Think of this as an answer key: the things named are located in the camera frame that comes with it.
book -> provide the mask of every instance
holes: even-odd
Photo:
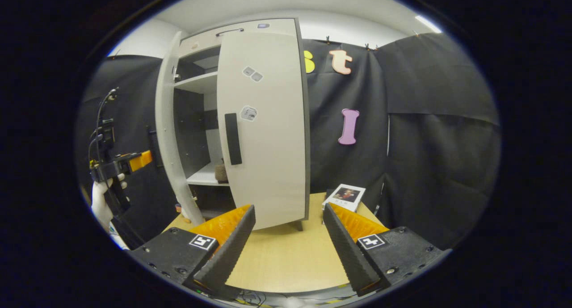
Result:
[[[327,203],[332,202],[338,206],[341,206],[347,210],[355,212],[358,210],[358,205],[364,192],[366,191],[363,187],[350,186],[346,184],[340,184],[334,192],[331,190],[326,191],[326,198],[322,203],[322,210]]]

white glove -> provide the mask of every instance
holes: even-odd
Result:
[[[119,174],[117,176],[120,181],[125,178],[125,174]],[[108,179],[108,185],[111,187],[113,184],[113,179]],[[121,188],[125,189],[127,187],[127,182],[121,182]],[[109,223],[113,218],[113,213],[111,209],[107,205],[107,202],[104,198],[104,193],[107,192],[107,186],[105,182],[93,182],[92,187],[92,212],[100,222],[102,228],[104,228],[105,232],[109,233]]]

table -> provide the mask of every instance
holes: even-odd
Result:
[[[294,224],[252,231],[227,284],[256,291],[303,292],[348,283],[328,231],[321,224],[324,198],[325,193],[310,194],[303,231]],[[363,203],[356,212],[381,224]],[[171,227],[188,231],[194,225],[178,215],[166,229]]]

open cabinet door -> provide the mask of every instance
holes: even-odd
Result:
[[[174,76],[178,64],[178,49],[181,42],[181,33],[178,32],[171,41],[165,53],[163,63],[159,69],[157,79],[157,92],[155,94],[155,125],[159,152],[163,166],[173,192],[180,203],[182,210],[195,226],[205,222],[201,211],[193,200],[185,172],[182,169],[181,159],[175,136],[173,116]]]
[[[255,206],[254,229],[306,218],[309,160],[298,37],[228,33],[218,72],[220,140],[236,206]]]

white cabinet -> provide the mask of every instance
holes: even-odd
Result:
[[[246,21],[192,35],[165,57],[157,85],[157,100],[163,100],[156,106],[157,138],[169,181],[190,216],[200,210],[182,181],[229,186],[237,207],[255,205],[254,229],[308,218],[309,116],[299,34],[296,19]],[[202,74],[175,83],[175,57]],[[190,177],[176,164],[174,134],[168,128],[159,135],[160,125],[173,118],[173,88],[204,94],[204,111],[216,110],[218,119],[218,128],[206,130],[211,163]],[[221,157],[228,184],[214,177]]]

